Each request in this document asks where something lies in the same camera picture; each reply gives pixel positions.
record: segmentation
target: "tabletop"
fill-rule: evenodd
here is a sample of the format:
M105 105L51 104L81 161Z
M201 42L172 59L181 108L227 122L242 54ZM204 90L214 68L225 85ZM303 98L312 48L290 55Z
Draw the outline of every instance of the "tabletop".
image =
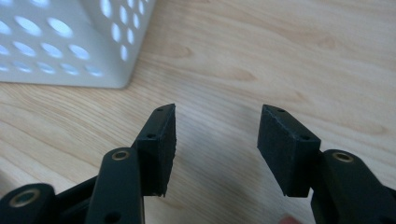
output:
M262 105L396 188L395 96L394 1L157 1L125 89L0 84L0 196L97 175L175 103L173 171L166 197L145 199L147 223L314 223L310 199L284 197L257 149Z

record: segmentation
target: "wood grain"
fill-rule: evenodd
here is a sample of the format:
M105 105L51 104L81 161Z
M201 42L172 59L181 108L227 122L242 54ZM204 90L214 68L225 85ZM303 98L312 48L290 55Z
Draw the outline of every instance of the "wood grain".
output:
M262 104L283 107L396 188L394 1L158 1L131 84L0 84L0 195L94 176L151 111L177 105L177 156L147 223L314 219L282 196L256 148Z

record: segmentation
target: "screw hole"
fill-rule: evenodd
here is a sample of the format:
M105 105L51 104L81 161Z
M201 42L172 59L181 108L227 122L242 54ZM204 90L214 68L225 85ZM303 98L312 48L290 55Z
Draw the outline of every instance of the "screw hole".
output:
M332 154L337 160L343 161L343 162L352 162L353 158L346 153L343 152L334 152Z
M121 219L121 214L118 212L111 212L105 216L105 223L117 223Z
M300 137L303 139L303 140L309 140L309 139L311 139L309 136L306 136L306 135L300 135Z
M118 152L113 153L113 155L111 156L111 158L115 161L122 161L125 160L129 157L129 152L125 151L125 150L121 150Z
M9 201L9 206L23 207L29 203L34 202L39 196L40 191L38 189L27 189L14 196L11 201Z

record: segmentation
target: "white plastic basket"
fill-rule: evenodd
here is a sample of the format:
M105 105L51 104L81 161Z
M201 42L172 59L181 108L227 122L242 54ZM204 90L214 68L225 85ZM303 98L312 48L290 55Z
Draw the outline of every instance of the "white plastic basket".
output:
M122 88L155 0L0 0L0 81Z

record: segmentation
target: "circular hole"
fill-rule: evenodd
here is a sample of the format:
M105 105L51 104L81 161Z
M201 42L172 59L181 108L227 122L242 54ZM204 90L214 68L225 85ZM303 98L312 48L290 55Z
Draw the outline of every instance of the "circular hole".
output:
M85 70L87 70L87 72L89 72L91 75L93 75L94 77L101 77L102 76L102 71L92 65L85 65Z
M49 66L46 63L37 63L38 68L41 69L41 71L48 73L48 74L54 74L55 69L53 69L51 66Z
M105 216L105 223L117 223L121 219L121 214L118 212L112 212Z
M84 48L77 45L69 45L69 49L80 59L87 60L90 58L90 53Z
M40 191L38 189L27 189L14 196L11 201L9 201L9 206L23 207L29 203L34 202L39 196Z
M35 51L30 48L29 46L22 44L21 42L14 41L12 42L14 47L18 49L22 54L34 57L35 56Z
M134 32L131 29L128 29L127 37L128 37L128 42L130 44L133 44L134 43Z
M2 21L0 21L0 34L3 34L3 35L11 34L11 29Z
M122 161L125 160L129 157L129 152L125 151L125 150L121 150L118 152L113 153L113 155L111 155L111 158L114 161Z
M124 24L128 22L128 14L126 13L126 9L123 6L120 7L120 19Z
M143 1L139 1L139 12L140 14L144 15L145 14L145 5L143 5Z
M110 18L111 17L111 3L109 0L101 0L100 8L102 9L103 15Z
M0 0L0 5L10 7L12 5L12 0Z
M68 73L70 75L73 75L73 76L78 75L77 68L75 68L74 66L72 66L68 63L61 63L61 67L66 73Z
M0 63L0 71L3 71L3 72L8 71L8 68L5 63Z
M120 27L116 24L113 23L111 25L111 34L113 36L113 39L117 42L119 42L121 40L121 31L120 31Z
M20 16L14 17L15 22L24 29L28 34L41 35L41 29L34 22Z
M0 54L8 55L9 51L8 51L8 49L6 49L6 47L4 47L3 45L0 45Z
M136 27L136 29L139 29L139 26L140 26L139 17L136 15L136 13L134 13L134 27Z
M22 72L26 72L26 73L32 72L32 69L26 63L14 62L13 64Z
M344 152L334 152L332 155L339 161L344 161L344 162L353 161L353 158Z
M47 21L49 26L52 27L52 29L54 29L58 35L65 37L70 37L73 35L72 29L66 25L66 23L54 18L48 18Z
M134 0L128 0L128 7L134 8Z
M37 7L47 7L50 4L49 0L30 0L30 2Z
M121 58L124 60L124 61L126 61L126 60L128 60L128 50L127 50L127 48L125 48L125 46L121 46L121 49L120 49L120 55L121 55Z
M52 56L54 58L62 58L62 55L63 55L62 52L59 49L52 46L51 44L42 43L41 48L44 51L46 51L49 56Z
M309 140L309 139L311 139L309 136L307 136L307 135L301 135L300 136L303 140Z
M155 138L156 136L154 133L148 133L147 138Z

